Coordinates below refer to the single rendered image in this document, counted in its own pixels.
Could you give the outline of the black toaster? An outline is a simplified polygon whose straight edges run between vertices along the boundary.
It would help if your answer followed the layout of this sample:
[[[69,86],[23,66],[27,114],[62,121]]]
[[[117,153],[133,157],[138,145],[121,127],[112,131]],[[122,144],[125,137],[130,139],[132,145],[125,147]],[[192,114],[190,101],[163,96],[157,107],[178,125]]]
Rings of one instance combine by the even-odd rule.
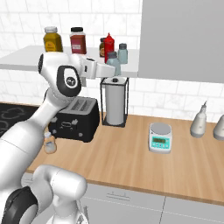
[[[94,138],[99,122],[98,101],[77,96],[69,106],[56,114],[48,124],[48,129],[56,138],[89,143]]]

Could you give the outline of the small clear shaker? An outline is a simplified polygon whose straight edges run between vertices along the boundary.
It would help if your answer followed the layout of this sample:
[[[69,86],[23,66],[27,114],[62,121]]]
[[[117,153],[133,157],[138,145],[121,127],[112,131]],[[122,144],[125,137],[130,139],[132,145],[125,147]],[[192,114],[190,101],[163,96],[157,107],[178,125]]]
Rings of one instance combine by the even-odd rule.
[[[52,154],[57,150],[55,138],[49,131],[45,133],[44,149],[48,154]]]

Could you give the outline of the grey-blue shaker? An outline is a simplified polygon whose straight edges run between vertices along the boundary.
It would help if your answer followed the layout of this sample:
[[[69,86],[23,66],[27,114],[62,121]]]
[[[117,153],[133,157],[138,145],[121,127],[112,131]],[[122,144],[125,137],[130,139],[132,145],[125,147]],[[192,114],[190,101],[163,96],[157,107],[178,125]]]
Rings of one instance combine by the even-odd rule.
[[[121,65],[116,52],[108,52],[107,64],[115,67],[115,76],[119,76],[121,74]]]
[[[125,43],[121,43],[118,49],[118,59],[121,64],[128,63],[128,50],[127,45]]]

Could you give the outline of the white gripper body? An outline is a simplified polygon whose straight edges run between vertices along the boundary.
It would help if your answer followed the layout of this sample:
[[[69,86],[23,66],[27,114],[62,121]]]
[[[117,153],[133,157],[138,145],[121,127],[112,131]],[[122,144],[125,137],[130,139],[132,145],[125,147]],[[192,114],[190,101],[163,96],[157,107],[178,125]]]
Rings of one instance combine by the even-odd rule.
[[[109,78],[113,77],[116,73],[116,68],[107,64],[98,63],[96,66],[95,76],[97,78]]]

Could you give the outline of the white rounded bottle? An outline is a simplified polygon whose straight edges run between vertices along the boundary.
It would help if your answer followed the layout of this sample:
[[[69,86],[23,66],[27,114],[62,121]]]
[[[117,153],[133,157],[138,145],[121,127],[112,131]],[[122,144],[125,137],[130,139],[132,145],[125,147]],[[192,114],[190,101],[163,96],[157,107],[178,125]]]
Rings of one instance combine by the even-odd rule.
[[[217,140],[224,141],[224,115],[222,115],[220,120],[216,123],[213,129],[213,137]]]

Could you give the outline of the red-brown spice jar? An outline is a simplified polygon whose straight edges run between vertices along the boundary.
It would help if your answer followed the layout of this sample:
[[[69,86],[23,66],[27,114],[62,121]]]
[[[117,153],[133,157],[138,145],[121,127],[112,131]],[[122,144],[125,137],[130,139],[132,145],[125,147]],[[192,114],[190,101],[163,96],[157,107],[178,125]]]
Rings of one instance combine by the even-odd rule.
[[[86,34],[82,27],[72,27],[70,34],[72,53],[86,54]]]

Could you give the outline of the black hob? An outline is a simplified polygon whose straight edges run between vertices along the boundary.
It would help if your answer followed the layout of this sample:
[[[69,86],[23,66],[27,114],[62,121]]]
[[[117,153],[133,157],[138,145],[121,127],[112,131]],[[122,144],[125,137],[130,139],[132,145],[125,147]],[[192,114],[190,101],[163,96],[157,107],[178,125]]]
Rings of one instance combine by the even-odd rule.
[[[0,102],[0,137],[14,124],[29,119],[37,109],[37,106]]]

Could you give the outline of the white paper towel roll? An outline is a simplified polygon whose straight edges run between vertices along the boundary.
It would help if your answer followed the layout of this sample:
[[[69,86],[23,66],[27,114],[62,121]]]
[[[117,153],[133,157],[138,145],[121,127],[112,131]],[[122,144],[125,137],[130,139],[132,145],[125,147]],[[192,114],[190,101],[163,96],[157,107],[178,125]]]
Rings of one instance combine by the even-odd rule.
[[[105,97],[107,123],[119,125],[123,123],[124,113],[124,83],[123,77],[107,78],[105,80]]]

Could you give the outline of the grey cabinet door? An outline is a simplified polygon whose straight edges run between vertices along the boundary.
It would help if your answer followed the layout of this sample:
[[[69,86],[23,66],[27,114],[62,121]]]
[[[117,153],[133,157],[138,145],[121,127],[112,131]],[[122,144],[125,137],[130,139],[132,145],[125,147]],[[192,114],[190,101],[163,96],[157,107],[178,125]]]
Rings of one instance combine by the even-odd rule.
[[[224,0],[143,0],[138,76],[224,83]]]

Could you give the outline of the grey drawer front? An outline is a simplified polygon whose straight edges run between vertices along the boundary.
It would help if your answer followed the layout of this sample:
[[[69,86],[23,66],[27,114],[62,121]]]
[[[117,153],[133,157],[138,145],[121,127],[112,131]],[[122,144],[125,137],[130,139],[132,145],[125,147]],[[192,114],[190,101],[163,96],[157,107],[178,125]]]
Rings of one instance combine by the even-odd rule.
[[[224,224],[224,206],[166,197],[160,224]]]
[[[106,193],[111,193],[112,191],[126,193],[126,195],[130,197],[130,201],[107,198]],[[155,211],[162,211],[165,202],[164,196],[95,184],[87,185],[87,191],[83,199],[114,202],[120,205],[146,208]]]

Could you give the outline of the white condiment bottle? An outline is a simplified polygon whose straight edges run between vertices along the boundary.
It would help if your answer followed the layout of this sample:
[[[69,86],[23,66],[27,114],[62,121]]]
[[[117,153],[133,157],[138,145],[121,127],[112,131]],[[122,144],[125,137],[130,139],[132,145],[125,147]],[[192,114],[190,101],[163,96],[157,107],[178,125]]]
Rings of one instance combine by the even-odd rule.
[[[206,132],[207,126],[207,104],[201,106],[199,113],[194,117],[190,128],[190,133],[193,137],[200,138]]]

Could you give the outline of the white kitchen scale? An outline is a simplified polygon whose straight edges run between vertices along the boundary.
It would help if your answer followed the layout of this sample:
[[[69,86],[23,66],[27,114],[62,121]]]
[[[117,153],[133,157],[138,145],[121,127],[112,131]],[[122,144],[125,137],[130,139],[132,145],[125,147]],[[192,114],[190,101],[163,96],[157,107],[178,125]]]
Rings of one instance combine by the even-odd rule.
[[[154,122],[149,125],[149,151],[169,154],[172,149],[172,126],[163,122]]]

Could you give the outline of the white open cabinet shelf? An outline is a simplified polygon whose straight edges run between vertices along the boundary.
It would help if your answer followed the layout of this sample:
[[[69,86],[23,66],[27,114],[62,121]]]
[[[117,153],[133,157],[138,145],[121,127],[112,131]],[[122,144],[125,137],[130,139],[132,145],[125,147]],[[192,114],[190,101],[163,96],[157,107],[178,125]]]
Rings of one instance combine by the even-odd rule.
[[[0,69],[38,71],[39,57],[45,52],[42,45],[28,45],[0,59]],[[122,77],[136,78],[138,73],[139,51],[128,50],[128,63],[121,65]]]

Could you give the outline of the red ketchup bottle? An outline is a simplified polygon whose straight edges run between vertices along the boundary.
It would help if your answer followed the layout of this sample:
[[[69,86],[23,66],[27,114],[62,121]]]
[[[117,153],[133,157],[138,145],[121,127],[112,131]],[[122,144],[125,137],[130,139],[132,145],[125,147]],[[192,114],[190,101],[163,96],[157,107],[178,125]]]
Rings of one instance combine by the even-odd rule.
[[[110,34],[104,39],[104,61],[108,60],[108,53],[115,49],[115,40]]]

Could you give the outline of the yellow mustard jar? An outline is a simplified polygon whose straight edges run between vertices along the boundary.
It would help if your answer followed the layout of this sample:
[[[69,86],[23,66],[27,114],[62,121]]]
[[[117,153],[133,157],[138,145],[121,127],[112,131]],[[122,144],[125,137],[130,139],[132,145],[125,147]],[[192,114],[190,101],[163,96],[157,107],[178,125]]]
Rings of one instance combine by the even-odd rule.
[[[47,26],[44,36],[45,50],[47,52],[62,52],[61,36],[58,34],[56,26]]]

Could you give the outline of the dark brown bottle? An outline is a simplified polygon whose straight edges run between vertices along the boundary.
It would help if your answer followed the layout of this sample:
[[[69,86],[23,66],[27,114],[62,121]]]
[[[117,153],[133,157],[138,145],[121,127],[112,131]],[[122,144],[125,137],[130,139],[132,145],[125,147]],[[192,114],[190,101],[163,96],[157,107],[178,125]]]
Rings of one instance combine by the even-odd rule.
[[[100,43],[100,46],[99,46],[99,54],[100,54],[101,58],[105,57],[104,40],[105,40],[105,38],[100,39],[101,43]]]

